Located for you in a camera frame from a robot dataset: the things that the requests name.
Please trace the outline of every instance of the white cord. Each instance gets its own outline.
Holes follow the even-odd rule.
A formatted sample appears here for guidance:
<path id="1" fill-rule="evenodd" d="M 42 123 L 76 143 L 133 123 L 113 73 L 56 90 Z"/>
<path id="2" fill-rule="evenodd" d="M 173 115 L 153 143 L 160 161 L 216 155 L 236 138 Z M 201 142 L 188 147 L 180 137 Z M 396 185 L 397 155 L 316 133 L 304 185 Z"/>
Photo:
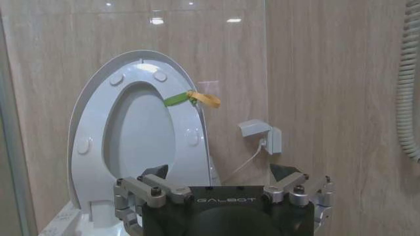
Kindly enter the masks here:
<path id="1" fill-rule="evenodd" d="M 242 165 L 240 165 L 240 167 L 237 167 L 234 169 L 234 171 L 229 174 L 229 176 L 221 181 L 221 183 L 224 183 L 225 181 L 228 181 L 233 175 L 237 173 L 237 171 L 240 171 L 242 169 L 242 167 L 254 159 L 254 157 L 257 156 L 257 154 L 261 152 L 261 148 L 262 146 L 265 146 L 265 139 L 260 139 L 260 143 L 258 143 L 258 146 L 257 146 L 257 150 L 256 150 L 256 153 L 253 154 L 253 156 L 244 162 Z"/>
<path id="2" fill-rule="evenodd" d="M 396 125 L 402 151 L 420 162 L 420 148 L 413 131 L 413 98 L 417 51 L 420 42 L 420 1 L 406 3 L 402 47 L 396 97 Z"/>

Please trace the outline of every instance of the green tag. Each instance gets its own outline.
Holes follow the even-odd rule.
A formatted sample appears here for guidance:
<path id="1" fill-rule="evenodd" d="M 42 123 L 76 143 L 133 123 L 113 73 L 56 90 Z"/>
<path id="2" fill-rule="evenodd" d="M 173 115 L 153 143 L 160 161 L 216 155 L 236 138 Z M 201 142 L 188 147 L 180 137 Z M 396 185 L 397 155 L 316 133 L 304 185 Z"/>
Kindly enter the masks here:
<path id="1" fill-rule="evenodd" d="M 166 98 L 166 99 L 164 100 L 164 105 L 165 105 L 166 107 L 174 106 L 174 105 L 177 105 L 177 104 L 180 104 L 180 103 L 182 103 L 182 102 L 185 102 L 185 101 L 188 101 L 188 100 L 190 101 L 190 103 L 192 103 L 193 105 L 197 103 L 197 100 L 196 100 L 194 98 L 189 97 L 189 96 L 186 95 L 186 93 L 184 92 L 184 93 L 180 93 L 178 95 L 174 95 L 174 96 Z"/>

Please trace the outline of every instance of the toilet bowl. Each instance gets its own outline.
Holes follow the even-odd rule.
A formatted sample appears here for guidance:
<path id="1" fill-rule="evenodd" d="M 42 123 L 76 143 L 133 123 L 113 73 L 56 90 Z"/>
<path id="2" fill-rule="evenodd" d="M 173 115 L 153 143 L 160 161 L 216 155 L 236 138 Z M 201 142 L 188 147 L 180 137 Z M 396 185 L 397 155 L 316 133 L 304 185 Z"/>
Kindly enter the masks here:
<path id="1" fill-rule="evenodd" d="M 174 184 L 218 184 L 200 105 L 164 105 L 189 90 L 196 88 L 182 68 L 153 51 L 124 53 L 100 68 L 69 126 L 70 202 L 41 235 L 125 235 L 114 217 L 113 184 L 146 168 L 168 164 L 166 179 Z"/>

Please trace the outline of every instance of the toilet lid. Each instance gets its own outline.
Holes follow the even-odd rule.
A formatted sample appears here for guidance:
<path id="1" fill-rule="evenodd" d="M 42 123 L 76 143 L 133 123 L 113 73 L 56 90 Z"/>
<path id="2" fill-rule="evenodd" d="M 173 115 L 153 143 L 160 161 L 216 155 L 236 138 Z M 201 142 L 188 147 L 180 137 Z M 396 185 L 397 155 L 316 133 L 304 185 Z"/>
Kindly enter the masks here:
<path id="1" fill-rule="evenodd" d="M 185 71 L 153 51 L 128 52 L 96 72 L 69 126 L 68 186 L 76 207 L 110 200 L 116 178 L 136 177 L 162 164 L 174 182 L 209 185 L 202 110 L 188 101 L 164 106 L 166 98 L 188 90 L 196 88 Z"/>

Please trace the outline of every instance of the metal bracket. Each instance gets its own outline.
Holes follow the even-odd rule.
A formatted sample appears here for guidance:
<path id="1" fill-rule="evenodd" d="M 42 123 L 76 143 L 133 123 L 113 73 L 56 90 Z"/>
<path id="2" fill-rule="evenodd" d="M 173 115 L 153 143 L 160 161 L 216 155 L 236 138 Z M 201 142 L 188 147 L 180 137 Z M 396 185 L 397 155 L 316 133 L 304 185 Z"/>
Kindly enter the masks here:
<path id="1" fill-rule="evenodd" d="M 118 179 L 113 186 L 114 215 L 122 220 L 124 228 L 130 236 L 142 236 L 142 228 L 137 222 L 141 206 L 161 208 L 166 204 L 166 195 L 176 204 L 193 199 L 189 187 L 170 184 L 153 174 Z"/>
<path id="2" fill-rule="evenodd" d="M 269 202 L 276 204 L 282 201 L 284 194 L 286 194 L 292 188 L 305 182 L 305 175 L 294 172 L 280 180 L 274 185 L 264 186 L 264 195 L 268 197 Z"/>
<path id="3" fill-rule="evenodd" d="M 145 175 L 141 180 L 149 186 L 160 187 L 176 204 L 182 204 L 186 200 L 193 198 L 189 187 L 172 184 L 156 175 Z"/>

